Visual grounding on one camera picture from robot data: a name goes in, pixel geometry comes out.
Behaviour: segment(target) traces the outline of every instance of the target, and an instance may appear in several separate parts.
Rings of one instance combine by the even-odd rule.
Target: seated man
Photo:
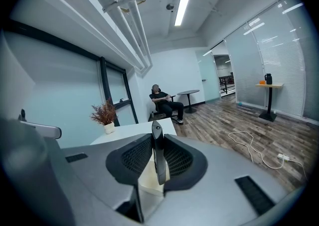
[[[171,102],[170,95],[161,92],[157,84],[152,86],[151,100],[158,105],[160,112],[166,114],[166,117],[171,117],[173,109],[178,110],[177,122],[183,124],[184,105],[180,102]]]

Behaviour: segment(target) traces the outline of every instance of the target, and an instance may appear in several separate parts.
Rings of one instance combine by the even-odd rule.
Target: black window frame
[[[94,61],[100,62],[100,69],[101,69],[101,71],[100,71],[101,76],[100,77],[102,79],[102,86],[103,86],[105,99],[106,100],[109,99],[110,103],[112,105],[114,105],[116,109],[120,109],[123,106],[130,104],[135,123],[136,124],[139,123],[137,116],[136,116],[136,112],[135,112],[135,108],[134,108],[134,104],[133,104],[133,100],[132,100],[132,96],[131,96],[131,92],[130,92],[129,82],[128,82],[128,78],[127,78],[125,69],[122,69],[122,68],[108,62],[102,56],[99,57],[91,52],[88,52],[87,50],[82,49],[79,46],[76,46],[74,44],[69,43],[68,41],[65,41],[63,39],[60,39],[60,38],[54,36],[54,35],[51,35],[47,32],[44,32],[40,29],[37,29],[35,27],[32,27],[32,26],[27,25],[27,24],[23,24],[21,22],[18,22],[18,21],[12,20],[12,19],[10,19],[9,21],[6,22],[6,25],[3,27],[3,29],[5,31],[18,33],[18,34],[25,35],[27,37],[30,37],[30,38],[33,38],[36,40],[44,41],[46,43],[55,45],[57,47],[69,50],[69,51],[74,52],[76,54],[79,54],[81,56],[92,59]],[[115,71],[122,74],[125,88],[126,88],[126,92],[128,95],[128,100],[113,104],[112,96],[111,96],[111,92],[110,92],[110,86],[109,86],[108,77],[107,77],[107,68],[110,68],[110,69],[115,70]],[[114,120],[114,125],[116,127],[120,126],[118,119]]]

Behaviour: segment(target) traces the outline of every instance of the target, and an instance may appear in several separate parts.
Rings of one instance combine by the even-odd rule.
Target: ceiling pipe
[[[132,30],[129,27],[129,24],[127,23],[120,7],[114,6],[115,3],[117,3],[117,0],[98,0],[99,3],[102,5],[103,12],[107,12],[111,19],[114,21],[116,26],[119,28],[119,30],[122,32],[124,37],[128,40],[132,48],[135,50],[137,56],[142,61],[144,67],[141,69],[148,67],[149,64],[145,60],[145,57],[141,51],[141,48],[139,47]],[[134,62],[137,63],[137,65],[140,65],[139,61],[134,57]]]
[[[138,5],[137,5],[135,0],[128,2],[128,5],[129,5],[130,13],[132,15],[133,22],[134,22],[135,27],[138,31],[139,36],[140,36],[140,39],[141,39],[142,45],[145,49],[146,55],[149,59],[150,67],[152,67],[153,63],[152,63],[152,59],[151,59],[150,49],[149,49],[148,41],[146,39],[146,35],[145,35],[144,28],[143,28],[143,23],[142,23],[142,19],[141,19]]]

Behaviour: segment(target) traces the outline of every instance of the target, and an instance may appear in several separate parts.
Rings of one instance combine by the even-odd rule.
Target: cable
[[[250,142],[250,147],[251,147],[255,152],[257,152],[257,153],[260,154],[260,157],[261,157],[262,161],[265,163],[265,165],[266,165],[267,167],[269,167],[269,168],[271,168],[271,169],[280,169],[280,168],[282,168],[282,167],[284,166],[284,162],[285,162],[284,157],[283,157],[283,163],[281,164],[280,167],[278,167],[278,168],[273,168],[273,167],[269,166],[269,165],[264,161],[263,154],[262,154],[261,152],[257,151],[256,149],[254,149],[254,147],[252,147],[252,143],[253,143],[253,141],[254,141],[254,137],[253,137],[250,133],[248,133],[247,131],[238,131],[238,132],[231,132],[231,133],[229,133],[228,136],[229,136],[231,139],[233,139],[235,143],[241,144],[241,145],[244,145],[244,146],[247,147],[247,150],[248,150],[248,152],[249,152],[249,154],[250,154],[252,163],[254,163],[254,160],[253,160],[253,155],[252,155],[252,154],[250,153],[250,151],[249,151],[249,147],[248,147],[247,145],[243,144],[243,143],[237,142],[234,138],[232,138],[232,137],[230,136],[230,134],[237,134],[237,133],[247,133],[248,135],[250,135],[250,136],[252,137],[251,142]],[[298,163],[299,165],[301,165],[301,167],[303,168],[303,171],[304,171],[305,179],[308,181],[307,176],[306,176],[306,172],[305,172],[305,169],[304,169],[304,166],[303,166],[300,162],[298,162],[298,161],[294,161],[294,160],[291,160],[291,159],[289,159],[289,161],[295,162],[295,163]]]
[[[248,147],[247,145],[243,144],[243,143],[237,142],[234,138],[232,138],[232,137],[230,136],[230,134],[236,134],[236,133],[247,133],[248,135],[250,135],[250,136],[252,137],[251,143],[250,143],[250,147],[251,147],[255,152],[257,152],[257,153],[260,154],[261,160],[265,163],[265,165],[266,165],[267,167],[269,167],[269,168],[271,168],[271,169],[280,169],[280,168],[282,168],[282,167],[284,166],[284,162],[285,162],[284,158],[283,158],[283,163],[281,164],[280,167],[278,167],[278,168],[273,168],[273,167],[269,166],[269,165],[264,161],[263,154],[262,154],[261,152],[255,150],[255,149],[251,146],[252,143],[253,143],[253,141],[254,141],[254,137],[253,137],[251,134],[249,134],[247,131],[238,131],[238,132],[231,132],[231,133],[229,133],[228,136],[229,136],[231,139],[233,139],[236,143],[241,144],[241,145],[244,145],[244,146],[247,147],[248,152],[249,152],[249,154],[250,154],[250,156],[251,156],[251,161],[252,161],[253,163],[254,163],[253,155],[250,153],[249,147]]]

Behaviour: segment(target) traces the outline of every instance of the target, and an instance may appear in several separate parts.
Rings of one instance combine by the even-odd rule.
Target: potted plant
[[[114,120],[117,118],[115,107],[107,100],[105,104],[94,106],[92,108],[95,112],[91,114],[91,119],[96,121],[98,124],[104,126],[106,134],[111,134],[115,131]]]

